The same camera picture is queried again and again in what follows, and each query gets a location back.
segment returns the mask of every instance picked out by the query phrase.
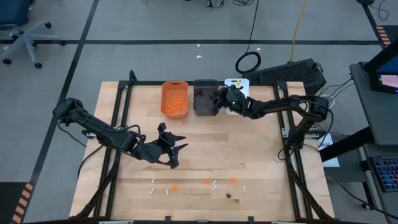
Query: concrete floor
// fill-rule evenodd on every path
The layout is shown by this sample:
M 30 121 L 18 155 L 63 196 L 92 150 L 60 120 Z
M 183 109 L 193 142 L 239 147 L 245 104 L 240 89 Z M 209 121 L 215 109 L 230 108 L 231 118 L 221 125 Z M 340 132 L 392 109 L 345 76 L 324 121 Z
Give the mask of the concrete floor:
M 205 0 L 163 1 L 99 0 L 87 40 L 187 40 L 248 39 L 255 4 L 246 7 L 225 2 L 224 8 L 203 10 Z M 259 3 L 253 39 L 291 40 L 304 0 L 262 0 Z M 36 0 L 26 27 L 40 20 L 50 21 L 53 28 L 46 34 L 66 40 L 81 38 L 94 0 Z M 398 9 L 397 1 L 387 1 L 387 9 Z M 396 12 L 388 21 L 377 17 L 377 24 L 397 23 Z M 298 40 L 377 40 L 364 10 L 356 1 L 308 0 Z M 0 52 L 6 45 L 0 45 Z M 52 118 L 63 83 L 70 70 L 77 45 L 39 45 L 35 52 L 43 68 L 33 67 L 25 49 L 12 55 L 11 66 L 0 63 L 0 182 L 30 179 L 37 156 Z M 133 69 L 139 80 L 194 80 L 197 78 L 240 77 L 235 61 L 247 45 L 176 44 L 176 45 L 95 45 L 86 44 L 67 96 L 80 99 L 93 113 L 101 82 L 127 80 Z M 291 45 L 252 45 L 260 48 L 261 68 L 286 63 Z M 294 60 L 313 58 L 320 62 L 328 83 L 336 85 L 349 78 L 348 66 L 375 56 L 379 45 L 298 45 Z M 254 62 L 247 59 L 241 69 Z M 333 107 L 332 131 L 351 134 L 367 121 L 355 87 L 347 88 Z M 85 141 L 80 128 L 69 131 Z M 55 131 L 39 181 L 27 211 L 25 222 L 67 218 L 76 186 L 77 168 L 84 149 L 67 135 Z M 353 193 L 364 198 L 360 183 L 345 183 Z M 362 209 L 338 186 L 329 184 L 336 217 L 353 222 L 384 223 L 382 215 Z

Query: wooden table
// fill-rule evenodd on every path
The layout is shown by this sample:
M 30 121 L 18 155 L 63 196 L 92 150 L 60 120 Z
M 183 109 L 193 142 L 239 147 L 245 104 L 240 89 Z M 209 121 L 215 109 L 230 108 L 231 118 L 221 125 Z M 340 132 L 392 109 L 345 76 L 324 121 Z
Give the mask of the wooden table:
M 117 82 L 104 82 L 96 105 L 95 116 L 109 124 L 117 86 Z M 292 95 L 305 94 L 302 83 L 288 83 L 288 87 Z M 189 145 L 180 151 L 180 165 L 173 170 L 122 154 L 111 218 L 164 220 L 170 215 L 172 220 L 247 221 L 248 216 L 256 221 L 294 220 L 286 166 L 277 158 L 282 149 L 277 114 L 257 120 L 229 116 L 225 111 L 217 116 L 195 116 L 192 93 L 190 86 L 188 116 L 167 119 L 160 112 L 161 86 L 133 86 L 127 125 L 138 124 L 151 141 L 158 137 L 159 123 L 165 122 L 168 131 L 187 137 L 178 143 Z M 274 100 L 271 86 L 251 86 L 250 95 L 257 100 Z M 296 113 L 294 118 L 296 123 L 301 119 Z M 315 140 L 305 143 L 317 146 Z M 88 140 L 85 156 L 98 146 L 97 140 Z M 83 166 L 71 215 L 80 212 L 98 188 L 104 152 L 96 153 Z M 319 153 L 306 146 L 301 152 L 309 191 L 334 216 Z M 167 159 L 166 155 L 162 157 L 163 161 Z M 232 177 L 238 181 L 232 183 Z M 205 179 L 217 180 L 218 188 L 213 190 L 212 184 L 204 184 Z M 171 191 L 172 185 L 178 190 Z M 298 188 L 297 193 L 304 217 Z M 104 214 L 107 197 L 105 193 L 100 214 Z

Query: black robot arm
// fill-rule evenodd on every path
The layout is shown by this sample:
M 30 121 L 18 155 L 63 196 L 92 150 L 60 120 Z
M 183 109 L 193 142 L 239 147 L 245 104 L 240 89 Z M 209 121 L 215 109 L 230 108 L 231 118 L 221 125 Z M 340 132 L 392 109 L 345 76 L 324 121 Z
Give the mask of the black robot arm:
M 328 114 L 329 102 L 319 96 L 290 96 L 279 100 L 262 102 L 250 97 L 245 97 L 234 85 L 223 87 L 218 92 L 216 100 L 218 107 L 229 108 L 250 119 L 259 119 L 269 113 L 292 110 L 303 117 L 301 122 L 290 127 L 288 137 L 290 146 L 303 148 L 305 134 L 317 122 L 324 121 Z
M 158 127 L 159 138 L 145 143 L 146 136 L 141 134 L 140 130 L 136 133 L 128 131 L 127 127 L 116 129 L 89 114 L 83 108 L 81 101 L 74 98 L 67 98 L 59 103 L 53 110 L 53 114 L 60 123 L 65 123 L 66 126 L 70 123 L 77 123 L 87 131 L 96 134 L 99 143 L 106 147 L 119 149 L 139 160 L 168 165 L 172 169 L 178 166 L 179 150 L 187 145 L 175 146 L 176 141 L 183 140 L 185 137 L 174 136 L 171 132 L 166 132 L 164 123 Z M 168 162 L 160 161 L 159 157 L 162 154 L 168 154 L 170 160 Z

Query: keyboard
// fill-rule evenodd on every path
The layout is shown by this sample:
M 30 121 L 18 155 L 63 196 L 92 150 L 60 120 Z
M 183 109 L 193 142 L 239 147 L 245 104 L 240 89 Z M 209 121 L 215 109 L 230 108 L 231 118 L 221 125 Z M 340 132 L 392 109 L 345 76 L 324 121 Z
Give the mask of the keyboard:
M 303 82 L 308 95 L 315 94 L 326 83 L 322 72 L 312 59 L 247 73 L 243 78 L 247 78 L 251 83 Z
M 383 192 L 398 191 L 398 156 L 370 157 Z

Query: orange container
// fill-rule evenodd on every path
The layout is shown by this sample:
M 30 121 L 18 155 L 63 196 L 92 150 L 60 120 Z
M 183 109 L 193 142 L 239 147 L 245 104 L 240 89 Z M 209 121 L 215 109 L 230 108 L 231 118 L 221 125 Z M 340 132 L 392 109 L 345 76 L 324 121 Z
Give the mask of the orange container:
M 163 83 L 160 110 L 168 118 L 184 118 L 188 114 L 188 83 Z

